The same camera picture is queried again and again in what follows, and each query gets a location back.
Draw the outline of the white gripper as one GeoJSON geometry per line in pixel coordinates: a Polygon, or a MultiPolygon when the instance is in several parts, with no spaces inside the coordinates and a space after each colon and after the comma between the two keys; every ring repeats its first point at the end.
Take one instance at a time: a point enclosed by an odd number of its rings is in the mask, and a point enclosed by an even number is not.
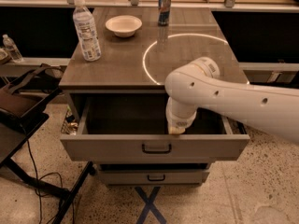
{"type": "Polygon", "coordinates": [[[168,133],[171,135],[183,134],[195,120],[196,111],[197,108],[194,105],[185,105],[169,98],[165,110],[168,133]]]}

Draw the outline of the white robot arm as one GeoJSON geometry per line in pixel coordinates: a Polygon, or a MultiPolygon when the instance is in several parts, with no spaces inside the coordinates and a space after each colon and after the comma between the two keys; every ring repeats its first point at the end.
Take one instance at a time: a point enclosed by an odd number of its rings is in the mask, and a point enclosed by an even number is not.
{"type": "Polygon", "coordinates": [[[221,80],[217,64],[198,58],[165,79],[168,132],[182,134],[204,108],[299,143],[299,90],[221,80]]]}

